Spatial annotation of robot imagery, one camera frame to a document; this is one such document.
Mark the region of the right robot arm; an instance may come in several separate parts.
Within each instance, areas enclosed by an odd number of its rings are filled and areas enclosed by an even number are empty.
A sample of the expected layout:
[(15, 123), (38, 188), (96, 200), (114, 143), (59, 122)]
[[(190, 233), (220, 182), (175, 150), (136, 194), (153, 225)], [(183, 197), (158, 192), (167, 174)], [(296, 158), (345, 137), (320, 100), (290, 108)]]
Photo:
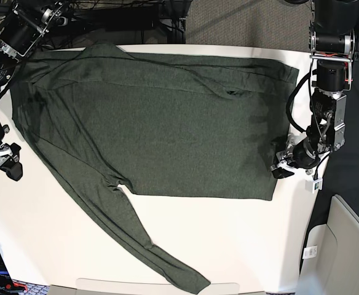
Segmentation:
[[(13, 1), (0, 23), (0, 99), (9, 89), (16, 68), (23, 66), (43, 37), (55, 26), (68, 1)], [(21, 147), (3, 142), (8, 125), (0, 123), (0, 170), (13, 181), (23, 176)]]

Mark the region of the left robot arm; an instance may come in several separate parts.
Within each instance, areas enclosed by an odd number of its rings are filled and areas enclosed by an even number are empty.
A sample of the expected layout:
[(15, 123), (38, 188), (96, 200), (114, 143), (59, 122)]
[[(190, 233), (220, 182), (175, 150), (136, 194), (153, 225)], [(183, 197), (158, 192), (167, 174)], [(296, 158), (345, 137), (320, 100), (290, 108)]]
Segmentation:
[[(352, 71), (358, 41), (359, 1), (312, 1), (314, 19), (309, 27), (310, 68), (286, 103), (286, 116), (292, 127), (305, 138), (288, 138), (286, 148), (276, 153), (271, 172), (283, 179), (304, 170), (306, 189), (311, 193), (323, 187), (318, 169), (345, 143), (346, 92), (352, 88)], [(307, 86), (311, 121), (307, 128), (292, 115), (294, 99)]]

